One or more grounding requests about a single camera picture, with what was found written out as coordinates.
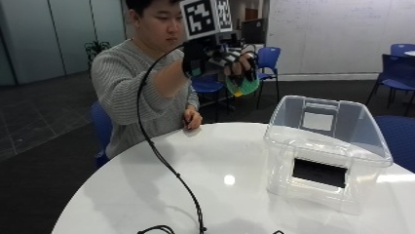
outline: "whiteboard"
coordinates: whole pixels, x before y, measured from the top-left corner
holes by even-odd
[[[281,74],[378,73],[394,43],[415,44],[415,0],[270,1]]]

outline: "rectangular cutout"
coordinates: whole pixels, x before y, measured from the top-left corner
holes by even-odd
[[[345,188],[347,169],[303,159],[294,159],[293,176]]]
[[[302,127],[313,130],[330,131],[334,124],[334,115],[303,113]]]

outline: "clear plastic bin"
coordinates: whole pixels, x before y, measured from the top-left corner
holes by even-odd
[[[271,193],[359,215],[390,150],[366,106],[286,96],[273,114],[265,141]]]

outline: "table surface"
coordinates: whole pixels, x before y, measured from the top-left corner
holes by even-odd
[[[198,199],[206,234],[271,234],[277,230],[285,234],[415,233],[415,175],[398,165],[379,176],[360,215],[269,193],[266,127],[213,124],[154,138]],[[130,234],[158,224],[169,225],[176,233],[198,233],[190,196],[144,142],[84,183],[53,233]]]

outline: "man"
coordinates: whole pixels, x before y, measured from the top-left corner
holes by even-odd
[[[98,101],[113,122],[106,155],[113,158],[145,140],[137,118],[137,90],[154,60],[184,39],[180,0],[126,0],[134,37],[104,51],[92,64],[92,82]],[[225,74],[249,69],[245,57]],[[138,99],[144,130],[150,137],[182,127],[197,129],[202,117],[198,99],[182,71],[182,52],[170,52],[154,66]]]

